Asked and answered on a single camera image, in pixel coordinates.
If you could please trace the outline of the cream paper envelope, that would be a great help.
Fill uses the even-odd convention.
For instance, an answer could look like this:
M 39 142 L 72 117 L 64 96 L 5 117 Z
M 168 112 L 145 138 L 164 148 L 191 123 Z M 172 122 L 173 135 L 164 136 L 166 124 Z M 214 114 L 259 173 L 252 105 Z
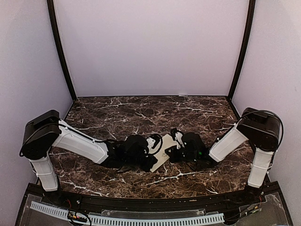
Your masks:
M 164 135 L 163 136 L 163 145 L 162 145 L 160 151 L 154 155 L 154 157 L 158 161 L 150 169 L 150 172 L 152 172 L 152 173 L 155 172 L 160 166 L 162 166 L 169 159 L 169 156 L 165 153 L 165 150 L 172 146 L 177 146 L 177 142 L 173 140 L 171 135 L 169 135 L 169 134 Z

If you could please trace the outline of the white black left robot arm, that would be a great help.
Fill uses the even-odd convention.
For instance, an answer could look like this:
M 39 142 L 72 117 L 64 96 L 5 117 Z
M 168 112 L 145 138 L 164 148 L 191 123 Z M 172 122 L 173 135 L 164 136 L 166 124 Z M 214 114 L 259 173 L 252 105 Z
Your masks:
M 149 172 L 158 161 L 155 154 L 162 145 L 163 138 L 158 134 L 148 138 L 130 135 L 124 141 L 98 140 L 68 125 L 60 119 L 58 111 L 50 110 L 26 124 L 19 155 L 31 162 L 48 198 L 63 205 L 66 194 L 59 189 L 49 157 L 51 147 L 73 152 L 106 168 L 120 170 L 127 165 Z

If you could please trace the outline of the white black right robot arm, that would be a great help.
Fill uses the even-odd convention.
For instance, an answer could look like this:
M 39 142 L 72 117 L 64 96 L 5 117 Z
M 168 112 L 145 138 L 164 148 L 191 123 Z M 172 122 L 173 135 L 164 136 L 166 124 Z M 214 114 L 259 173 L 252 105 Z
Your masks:
M 165 154 L 171 163 L 192 162 L 208 169 L 217 166 L 240 147 L 250 146 L 253 161 L 247 180 L 248 188 L 240 193 L 242 203 L 250 204 L 258 197 L 257 188 L 263 185 L 283 136 L 284 124 L 277 114 L 248 107 L 210 147 L 206 147 L 197 133 L 172 129 L 171 137 L 176 144 L 165 149 Z

